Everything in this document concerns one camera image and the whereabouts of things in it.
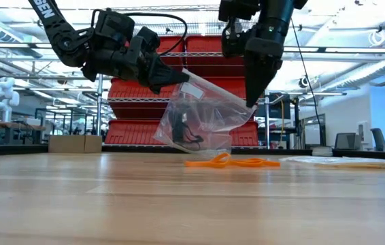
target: white robot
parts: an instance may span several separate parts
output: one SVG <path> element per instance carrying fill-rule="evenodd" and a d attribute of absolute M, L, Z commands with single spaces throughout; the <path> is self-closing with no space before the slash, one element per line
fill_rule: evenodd
<path fill-rule="evenodd" d="M 14 78 L 2 78 L 0 81 L 0 120 L 2 122 L 11 122 L 12 106 L 20 103 L 19 94 L 13 90 Z"/>

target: orange rubber band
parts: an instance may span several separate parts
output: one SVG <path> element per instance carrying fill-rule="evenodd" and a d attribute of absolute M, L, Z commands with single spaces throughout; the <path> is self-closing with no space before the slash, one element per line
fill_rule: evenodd
<path fill-rule="evenodd" d="M 238 167 L 280 167 L 280 162 L 264 159 L 232 160 L 229 153 L 222 153 L 210 161 L 185 161 L 187 167 L 224 168 L 229 165 Z"/>

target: cardboard box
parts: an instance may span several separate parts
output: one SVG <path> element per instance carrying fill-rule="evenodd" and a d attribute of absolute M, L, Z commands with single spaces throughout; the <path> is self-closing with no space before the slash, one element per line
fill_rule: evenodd
<path fill-rule="evenodd" d="M 51 135 L 51 153 L 98 153 L 102 152 L 102 137 L 94 135 Z"/>

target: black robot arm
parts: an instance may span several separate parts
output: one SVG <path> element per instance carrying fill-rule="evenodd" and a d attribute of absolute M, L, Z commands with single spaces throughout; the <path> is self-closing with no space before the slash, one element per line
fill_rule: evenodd
<path fill-rule="evenodd" d="M 163 86 L 189 79 L 185 73 L 162 62 L 156 52 L 161 41 L 154 31 L 143 27 L 133 36 L 135 22 L 129 15 L 134 14 L 95 10 L 91 27 L 76 31 L 64 19 L 55 0 L 29 2 L 61 62 L 70 67 L 81 67 L 84 76 L 91 81 L 95 81 L 97 74 L 104 74 L 137 80 L 152 92 L 159 93 Z"/>
<path fill-rule="evenodd" d="M 247 106 L 252 107 L 282 66 L 284 42 L 294 9 L 307 0 L 222 0 L 218 19 L 227 22 L 222 34 L 225 57 L 244 56 Z M 261 11 L 258 22 L 237 33 L 237 19 L 251 20 Z"/>

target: clear plastic sheet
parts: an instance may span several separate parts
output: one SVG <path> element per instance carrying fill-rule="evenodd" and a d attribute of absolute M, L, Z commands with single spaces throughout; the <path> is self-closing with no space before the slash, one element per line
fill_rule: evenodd
<path fill-rule="evenodd" d="M 178 84 L 154 138 L 185 152 L 215 157 L 230 153 L 229 132 L 244 125 L 256 107 L 185 70 L 190 80 Z"/>
<path fill-rule="evenodd" d="M 383 159 L 353 157 L 287 157 L 280 159 L 280 162 L 305 163 L 317 167 L 385 169 L 385 160 Z"/>

